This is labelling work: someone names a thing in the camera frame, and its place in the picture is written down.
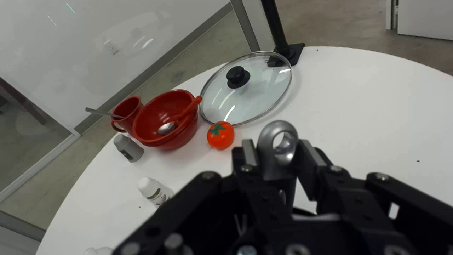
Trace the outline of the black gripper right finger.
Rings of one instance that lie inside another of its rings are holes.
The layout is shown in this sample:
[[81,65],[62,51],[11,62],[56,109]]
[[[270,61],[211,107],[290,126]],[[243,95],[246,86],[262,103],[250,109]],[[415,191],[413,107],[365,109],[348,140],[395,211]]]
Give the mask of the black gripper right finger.
[[318,201],[324,192],[337,187],[334,181],[350,180],[350,173],[331,163],[327,154],[308,140],[300,140],[296,149],[296,175],[310,201]]

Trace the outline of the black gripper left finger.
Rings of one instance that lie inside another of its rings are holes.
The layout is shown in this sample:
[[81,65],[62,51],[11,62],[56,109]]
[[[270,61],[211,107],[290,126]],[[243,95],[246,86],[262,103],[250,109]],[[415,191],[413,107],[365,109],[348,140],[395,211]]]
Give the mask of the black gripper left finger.
[[258,166],[259,157],[252,139],[243,139],[238,147],[232,149],[232,178],[239,197],[262,184]]

